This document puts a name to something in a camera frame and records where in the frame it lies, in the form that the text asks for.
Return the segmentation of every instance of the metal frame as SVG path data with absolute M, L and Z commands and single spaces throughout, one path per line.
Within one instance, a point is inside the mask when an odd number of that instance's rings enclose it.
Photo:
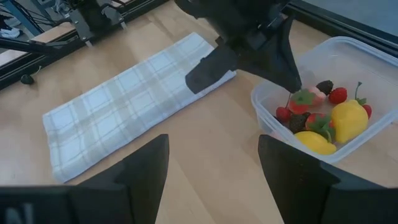
M 301 0 L 288 4 L 283 13 L 287 15 L 294 14 L 296 20 L 332 37 L 352 37 L 387 54 L 398 57 L 398 37 L 387 32 L 364 25 Z
M 131 21 L 150 10 L 160 6 L 168 0 L 134 0 L 122 7 L 122 16 L 124 21 Z M 85 46 L 85 43 L 78 38 L 76 30 L 72 30 L 52 42 L 66 42 L 66 47 L 62 47 L 57 53 L 48 55 L 39 55 L 28 53 L 5 65 L 0 66 L 0 90 L 18 82 L 21 76 L 35 73 L 39 67 L 44 68 L 51 63 L 67 56 L 68 54 Z

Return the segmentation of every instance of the white kitchen towel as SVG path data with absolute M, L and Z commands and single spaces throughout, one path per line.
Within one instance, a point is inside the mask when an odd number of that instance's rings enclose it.
M 192 33 L 43 115 L 53 176 L 66 182 L 235 76 L 193 94 L 185 75 L 213 47 Z

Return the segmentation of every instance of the plastic container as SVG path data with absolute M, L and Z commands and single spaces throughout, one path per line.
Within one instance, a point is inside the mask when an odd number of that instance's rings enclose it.
M 368 128 L 356 138 L 338 144 L 328 156 L 307 149 L 274 117 L 278 106 L 285 106 L 289 92 L 269 81 L 256 86 L 251 100 L 259 126 L 265 133 L 325 162 L 333 163 L 346 157 L 398 118 L 398 59 L 358 40 L 348 37 L 330 38 L 301 56 L 297 67 L 303 87 L 331 80 L 335 87 L 345 87 L 348 99 L 354 99 L 358 82 L 363 82 L 358 96 L 367 98 L 373 113 Z M 332 105 L 324 103 L 312 112 L 329 113 Z

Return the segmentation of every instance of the folded towel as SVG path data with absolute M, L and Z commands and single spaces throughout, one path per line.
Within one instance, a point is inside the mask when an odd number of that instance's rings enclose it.
M 151 127 L 235 76 L 193 94 L 185 75 L 213 47 L 190 34 L 114 78 L 43 115 L 56 180 L 81 174 Z

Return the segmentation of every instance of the yellow bell pepper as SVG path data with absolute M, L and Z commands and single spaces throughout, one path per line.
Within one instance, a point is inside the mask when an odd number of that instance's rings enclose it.
M 329 143 L 322 135 L 312 131 L 301 131 L 294 136 L 303 145 L 307 146 L 313 152 L 321 155 L 330 155 L 336 152 L 336 146 Z
M 366 130 L 368 114 L 356 100 L 340 103 L 331 111 L 331 120 L 336 129 L 336 141 L 345 143 Z

